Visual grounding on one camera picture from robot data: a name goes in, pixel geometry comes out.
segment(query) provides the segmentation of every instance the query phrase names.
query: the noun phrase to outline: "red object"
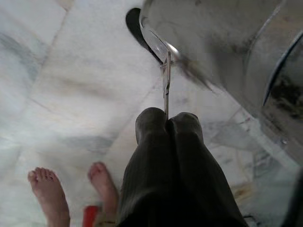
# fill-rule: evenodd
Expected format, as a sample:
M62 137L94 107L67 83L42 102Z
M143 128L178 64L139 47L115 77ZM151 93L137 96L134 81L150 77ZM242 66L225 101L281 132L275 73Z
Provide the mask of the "red object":
M84 209L83 227L93 227L98 211L99 207L97 206L87 206Z

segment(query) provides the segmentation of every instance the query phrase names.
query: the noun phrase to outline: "black rubber base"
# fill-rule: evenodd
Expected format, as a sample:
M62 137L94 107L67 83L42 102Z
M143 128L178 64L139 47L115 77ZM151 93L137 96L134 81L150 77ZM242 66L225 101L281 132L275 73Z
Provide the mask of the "black rubber base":
M126 14L125 20L128 30L143 48L148 50L160 64L163 64L163 62L158 58L158 56L154 53L154 51L152 51L152 49L144 40L139 24L140 11L141 10L139 8L133 8Z

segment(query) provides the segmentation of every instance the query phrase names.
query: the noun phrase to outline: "toenail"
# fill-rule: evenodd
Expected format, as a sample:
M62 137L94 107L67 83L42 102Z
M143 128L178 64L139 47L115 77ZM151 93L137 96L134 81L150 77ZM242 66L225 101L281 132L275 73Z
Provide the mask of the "toenail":
M29 175L29 176L35 176L35 173L34 173L34 171L30 171L30 172L28 173L28 175Z

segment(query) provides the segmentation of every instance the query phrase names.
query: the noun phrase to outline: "toe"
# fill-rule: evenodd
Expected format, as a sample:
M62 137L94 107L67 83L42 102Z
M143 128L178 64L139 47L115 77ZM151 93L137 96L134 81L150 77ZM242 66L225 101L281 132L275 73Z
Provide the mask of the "toe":
M90 170L89 170L89 173L88 173L88 178L91 180L92 177L98 172L98 167L97 167L97 164L94 163L91 167L90 167Z
M36 173L37 181L42 181L41 168L37 167L35 169L35 173Z
M43 180L46 179L46 169L41 168L41 176L42 176L42 179L43 179Z
M30 182L30 185L34 187L35 184L37 183L37 176L35 171L30 171L27 175L27 179Z
M53 181L59 181L56 174L52 170L50 171L50 177L53 179Z
M100 172L106 170L106 166L105 166L105 164L103 162L97 162L96 166L98 168L98 171L100 171Z
M45 169L45 176L47 180L52 180L51 171L49 169Z

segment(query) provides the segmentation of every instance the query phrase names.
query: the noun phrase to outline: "stainless steel container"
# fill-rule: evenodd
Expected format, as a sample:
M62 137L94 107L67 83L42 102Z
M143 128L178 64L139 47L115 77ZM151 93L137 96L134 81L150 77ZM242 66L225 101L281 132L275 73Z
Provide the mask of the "stainless steel container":
M146 0L143 36L196 82L226 89L303 164L303 1Z

